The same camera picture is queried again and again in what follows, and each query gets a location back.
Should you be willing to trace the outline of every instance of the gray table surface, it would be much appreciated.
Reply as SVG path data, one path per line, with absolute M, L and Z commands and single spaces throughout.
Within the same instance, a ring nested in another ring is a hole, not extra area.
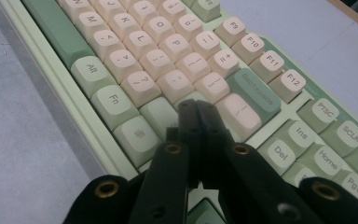
M 358 24 L 325 0 L 222 0 L 358 118 Z M 103 172 L 0 9 L 0 223 L 61 223 Z

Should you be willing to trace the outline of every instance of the spacebar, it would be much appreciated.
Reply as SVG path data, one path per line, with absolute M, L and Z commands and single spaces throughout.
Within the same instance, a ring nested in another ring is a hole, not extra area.
M 68 70 L 77 59 L 95 55 L 56 1 L 21 1 Z

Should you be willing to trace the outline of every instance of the keyboard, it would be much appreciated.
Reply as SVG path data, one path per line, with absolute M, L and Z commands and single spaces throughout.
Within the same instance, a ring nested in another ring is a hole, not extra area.
M 196 99 L 286 182 L 321 176 L 358 198 L 358 120 L 218 0 L 0 4 L 107 174 L 147 170 Z M 188 209 L 188 223 L 224 223 L 214 190 L 191 190 Z

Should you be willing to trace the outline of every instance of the brown edge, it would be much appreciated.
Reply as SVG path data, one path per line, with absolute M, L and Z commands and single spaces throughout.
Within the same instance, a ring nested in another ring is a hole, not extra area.
M 344 12 L 347 16 L 349 16 L 358 23 L 358 13 L 356 11 L 343 4 L 339 0 L 328 0 L 328 2 L 330 2 L 333 6 L 337 7 L 339 10 Z

